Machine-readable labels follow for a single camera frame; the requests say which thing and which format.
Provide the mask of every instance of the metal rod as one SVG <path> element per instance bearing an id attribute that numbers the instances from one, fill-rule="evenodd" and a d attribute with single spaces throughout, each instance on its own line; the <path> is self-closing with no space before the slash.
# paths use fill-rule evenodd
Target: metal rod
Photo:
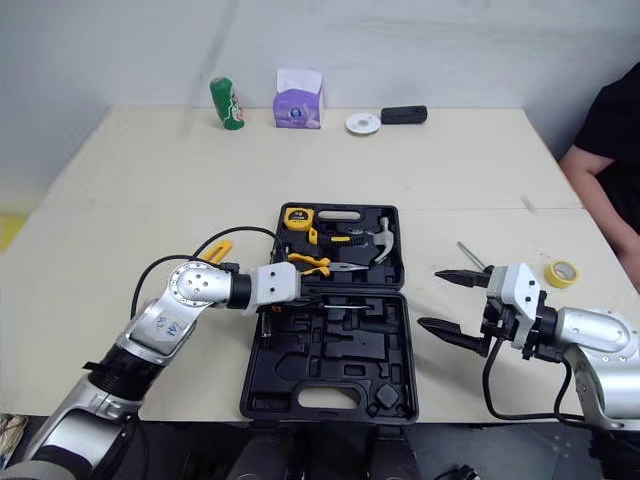
<path id="1" fill-rule="evenodd" d="M 458 248 L 462 250 L 462 253 L 464 253 L 469 258 L 469 260 L 471 260 L 474 263 L 474 265 L 480 269 L 480 271 L 484 271 L 484 269 L 487 268 L 487 266 L 484 263 L 482 263 L 480 259 L 473 254 L 471 250 L 465 247 L 462 242 L 458 242 L 456 245 L 458 245 Z"/>

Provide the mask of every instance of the black shirt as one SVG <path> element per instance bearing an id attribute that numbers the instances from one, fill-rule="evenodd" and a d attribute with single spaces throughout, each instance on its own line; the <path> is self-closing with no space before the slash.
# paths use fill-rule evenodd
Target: black shirt
<path id="1" fill-rule="evenodd" d="M 597 179 L 616 211 L 640 233 L 640 63 L 600 90 L 574 143 L 615 160 Z"/>

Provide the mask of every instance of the purple tissue box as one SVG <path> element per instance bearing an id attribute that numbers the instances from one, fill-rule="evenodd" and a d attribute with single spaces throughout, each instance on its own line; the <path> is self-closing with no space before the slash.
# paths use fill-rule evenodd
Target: purple tissue box
<path id="1" fill-rule="evenodd" d="M 276 127 L 319 129 L 323 109 L 322 88 L 318 93 L 292 88 L 273 99 Z"/>

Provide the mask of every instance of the tape roll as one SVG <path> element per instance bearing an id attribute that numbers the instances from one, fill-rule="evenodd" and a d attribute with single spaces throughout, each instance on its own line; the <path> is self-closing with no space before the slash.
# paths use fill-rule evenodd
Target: tape roll
<path id="1" fill-rule="evenodd" d="M 544 269 L 544 278 L 553 287 L 567 288 L 578 281 L 578 270 L 565 260 L 555 260 Z"/>
<path id="2" fill-rule="evenodd" d="M 354 113 L 345 125 L 354 135 L 372 135 L 380 130 L 380 118 L 373 113 Z"/>

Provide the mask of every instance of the tissue box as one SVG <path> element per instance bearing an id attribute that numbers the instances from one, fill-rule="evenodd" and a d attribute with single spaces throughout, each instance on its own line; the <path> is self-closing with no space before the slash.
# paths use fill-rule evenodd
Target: tissue box
<path id="1" fill-rule="evenodd" d="M 281 68 L 276 83 L 277 94 L 273 99 L 276 127 L 318 129 L 322 126 L 324 101 L 320 72 Z"/>

